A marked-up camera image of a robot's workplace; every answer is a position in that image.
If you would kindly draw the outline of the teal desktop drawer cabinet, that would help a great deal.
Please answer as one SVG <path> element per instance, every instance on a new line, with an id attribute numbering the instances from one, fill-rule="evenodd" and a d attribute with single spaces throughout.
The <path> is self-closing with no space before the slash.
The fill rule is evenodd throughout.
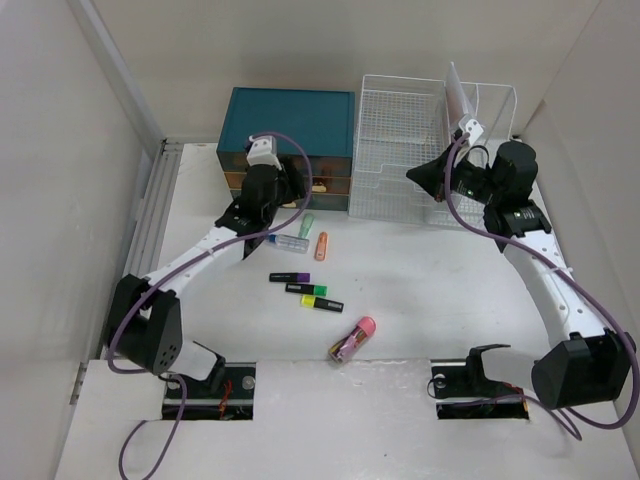
<path id="1" fill-rule="evenodd" d="M 350 91 L 236 87 L 217 147 L 231 194 L 240 194 L 252 134 L 277 132 L 296 143 L 277 140 L 278 157 L 290 159 L 302 174 L 313 172 L 312 210 L 346 211 L 354 159 L 355 94 Z"/>

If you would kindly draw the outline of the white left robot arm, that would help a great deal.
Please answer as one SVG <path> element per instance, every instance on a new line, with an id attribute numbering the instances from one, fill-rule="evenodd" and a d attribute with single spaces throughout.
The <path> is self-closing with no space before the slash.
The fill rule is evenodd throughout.
<path id="1" fill-rule="evenodd" d="M 197 280 L 209 280 L 247 259 L 278 231 L 276 213 L 285 204 L 310 201 L 312 166 L 297 169 L 290 158 L 268 155 L 249 166 L 239 197 L 194 247 L 144 277 L 128 274 L 116 285 L 103 340 L 109 368 L 133 363 L 130 374 L 151 373 L 180 387 L 189 384 L 201 396 L 223 387 L 225 358 L 183 334 L 182 301 Z"/>

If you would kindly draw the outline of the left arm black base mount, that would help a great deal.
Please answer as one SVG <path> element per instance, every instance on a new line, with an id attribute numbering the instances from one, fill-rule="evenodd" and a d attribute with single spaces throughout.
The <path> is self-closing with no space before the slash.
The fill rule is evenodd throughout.
<path id="1" fill-rule="evenodd" d="M 219 360 L 211 378 L 199 381 L 184 375 L 186 401 L 180 386 L 165 386 L 161 406 L 163 420 L 175 420 L 179 412 L 184 421 L 250 421 L 254 414 L 257 365 L 253 362 Z"/>

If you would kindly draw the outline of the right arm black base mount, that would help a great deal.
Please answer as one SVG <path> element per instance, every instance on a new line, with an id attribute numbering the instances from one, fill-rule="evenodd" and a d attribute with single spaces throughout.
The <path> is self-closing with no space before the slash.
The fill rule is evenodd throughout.
<path id="1" fill-rule="evenodd" d="M 439 420 L 528 420 L 524 391 L 485 375 L 482 355 L 507 344 L 473 347 L 463 359 L 434 359 L 428 395 L 436 401 Z"/>

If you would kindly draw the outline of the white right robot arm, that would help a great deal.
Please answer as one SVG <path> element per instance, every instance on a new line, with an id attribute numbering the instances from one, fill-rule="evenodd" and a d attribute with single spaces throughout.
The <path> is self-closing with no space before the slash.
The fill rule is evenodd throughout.
<path id="1" fill-rule="evenodd" d="M 551 223 L 531 200 L 538 173 L 535 150 L 525 143 L 502 143 L 484 167 L 450 144 L 436 160 L 407 171 L 409 180 L 434 200 L 454 193 L 481 203 L 479 235 L 496 242 L 515 268 L 538 309 L 550 350 L 525 372 L 531 388 L 552 409 L 619 398 L 632 382 L 628 411 L 639 402 L 639 364 L 633 338 L 573 279 L 559 252 Z"/>

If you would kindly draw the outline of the clear mesh zipper pouch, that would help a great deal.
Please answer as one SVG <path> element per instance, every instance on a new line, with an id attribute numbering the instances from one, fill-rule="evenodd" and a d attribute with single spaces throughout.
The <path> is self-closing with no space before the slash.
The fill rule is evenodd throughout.
<path id="1" fill-rule="evenodd" d="M 449 128 L 451 130 L 457 130 L 459 129 L 457 125 L 459 119 L 465 114 L 475 116 L 475 109 L 464 92 L 462 82 L 453 62 L 449 64 L 449 69 L 445 79 L 445 95 Z"/>

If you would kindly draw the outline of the pink cap clear pen tube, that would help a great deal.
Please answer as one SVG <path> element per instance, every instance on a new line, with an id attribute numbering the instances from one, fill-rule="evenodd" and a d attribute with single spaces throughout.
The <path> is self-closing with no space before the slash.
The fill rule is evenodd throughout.
<path id="1" fill-rule="evenodd" d="M 375 334 L 376 328 L 377 324 L 372 317 L 362 317 L 348 335 L 329 349 L 329 357 L 338 364 L 350 361 L 360 347 Z"/>

